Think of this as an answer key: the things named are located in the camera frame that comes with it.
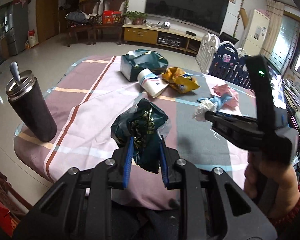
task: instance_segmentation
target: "cabinet drawer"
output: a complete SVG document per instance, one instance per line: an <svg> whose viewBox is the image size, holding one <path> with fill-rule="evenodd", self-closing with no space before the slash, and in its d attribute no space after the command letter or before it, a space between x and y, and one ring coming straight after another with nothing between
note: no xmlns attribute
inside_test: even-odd
<svg viewBox="0 0 300 240"><path fill-rule="evenodd" d="M157 44L158 32L137 28L124 28L124 40Z"/></svg>

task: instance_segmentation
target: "black tv screen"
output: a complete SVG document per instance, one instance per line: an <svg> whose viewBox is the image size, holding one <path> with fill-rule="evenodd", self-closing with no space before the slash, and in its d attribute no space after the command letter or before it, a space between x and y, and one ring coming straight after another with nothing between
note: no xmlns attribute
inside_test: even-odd
<svg viewBox="0 0 300 240"><path fill-rule="evenodd" d="M147 0L146 13L191 22L220 33L229 0Z"/></svg>

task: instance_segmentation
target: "beige curtain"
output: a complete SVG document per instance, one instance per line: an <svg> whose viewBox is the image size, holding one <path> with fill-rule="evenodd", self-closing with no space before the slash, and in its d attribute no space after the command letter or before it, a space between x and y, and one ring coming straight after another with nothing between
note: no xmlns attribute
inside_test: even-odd
<svg viewBox="0 0 300 240"><path fill-rule="evenodd" d="M265 55L266 58L270 57L277 40L281 27L283 11L283 3L276 2L274 0L267 0L267 12L270 15L270 23L260 52L260 54Z"/></svg>

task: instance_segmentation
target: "paper cup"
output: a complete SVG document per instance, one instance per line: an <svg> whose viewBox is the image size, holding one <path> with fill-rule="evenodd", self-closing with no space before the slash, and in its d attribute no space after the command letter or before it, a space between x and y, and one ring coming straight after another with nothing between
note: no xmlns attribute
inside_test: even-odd
<svg viewBox="0 0 300 240"><path fill-rule="evenodd" d="M168 86L168 83L153 74L148 68L139 73L138 82L153 98L160 95Z"/></svg>

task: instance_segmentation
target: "refrigerator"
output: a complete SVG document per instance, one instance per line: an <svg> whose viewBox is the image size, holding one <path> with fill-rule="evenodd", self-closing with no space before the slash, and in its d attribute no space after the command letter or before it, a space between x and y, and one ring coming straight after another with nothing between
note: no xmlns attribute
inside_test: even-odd
<svg viewBox="0 0 300 240"><path fill-rule="evenodd" d="M239 48L245 49L250 56L258 55L268 31L270 19L259 12L253 10L249 17L249 23L244 30L242 43Z"/></svg>
<svg viewBox="0 0 300 240"><path fill-rule="evenodd" d="M25 43L28 40L28 3L12 4L8 8L9 30L6 31L6 38L10 56L14 56L25 50Z"/></svg>

